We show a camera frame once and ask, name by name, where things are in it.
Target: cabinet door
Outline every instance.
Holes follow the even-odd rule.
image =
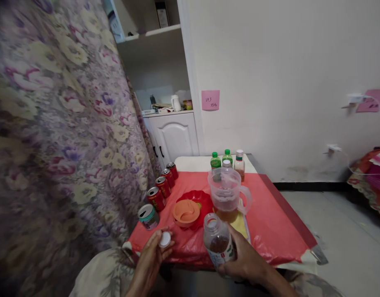
[[[181,156],[198,156],[198,140],[193,113],[149,118],[164,163]]]
[[[163,169],[163,168],[165,168],[166,164],[164,164],[164,160],[161,157],[161,154],[160,154],[160,151],[158,148],[158,144],[157,144],[156,138],[154,136],[154,131],[153,131],[153,128],[152,128],[151,123],[150,123],[150,119],[145,118],[144,124],[146,126],[147,132],[149,133],[151,144],[153,145],[154,155],[155,155],[157,161],[160,163],[161,168]]]

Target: red plastic sheet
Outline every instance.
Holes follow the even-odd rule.
[[[172,217],[173,206],[184,193],[202,190],[210,194],[207,176],[207,172],[179,172],[167,205],[159,213],[157,229],[169,226],[176,242],[167,262],[213,268],[203,244],[203,228],[195,232],[182,230],[174,224]],[[308,228],[266,175],[246,173],[242,185],[250,189],[253,198],[252,207],[246,215],[253,247],[273,266],[292,261],[301,263],[301,256],[316,246]],[[132,250],[140,252],[155,230],[147,231],[138,222],[128,240]]]

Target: patterned pants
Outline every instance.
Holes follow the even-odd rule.
[[[120,248],[97,254],[80,272],[70,297],[124,297],[135,269]],[[343,297],[335,287],[310,273],[287,271],[299,297]]]

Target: hand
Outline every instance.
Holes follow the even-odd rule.
[[[261,284],[271,269],[270,265],[259,255],[241,233],[227,224],[238,253],[235,261],[229,261],[218,267],[218,272],[232,278],[245,278],[252,285]]]
[[[298,297],[290,284],[270,266],[250,243],[230,224],[228,229],[235,242],[238,257],[218,267],[218,272],[232,278],[246,278],[252,285],[264,286],[274,297]]]
[[[175,244],[171,241],[170,244],[161,249],[158,243],[161,240],[162,232],[167,231],[169,227],[157,230],[151,235],[150,239],[144,246],[139,261],[136,265],[135,273],[132,282],[126,294],[129,296],[148,296],[157,278],[161,263],[172,253],[172,246]]]

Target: cabinet handle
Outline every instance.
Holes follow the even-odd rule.
[[[165,158],[164,154],[162,153],[161,146],[160,146],[160,152],[161,152],[162,157]]]
[[[156,157],[158,158],[157,153],[156,153],[156,147],[155,147],[155,146],[153,146],[153,151],[154,151],[154,154],[156,155]]]

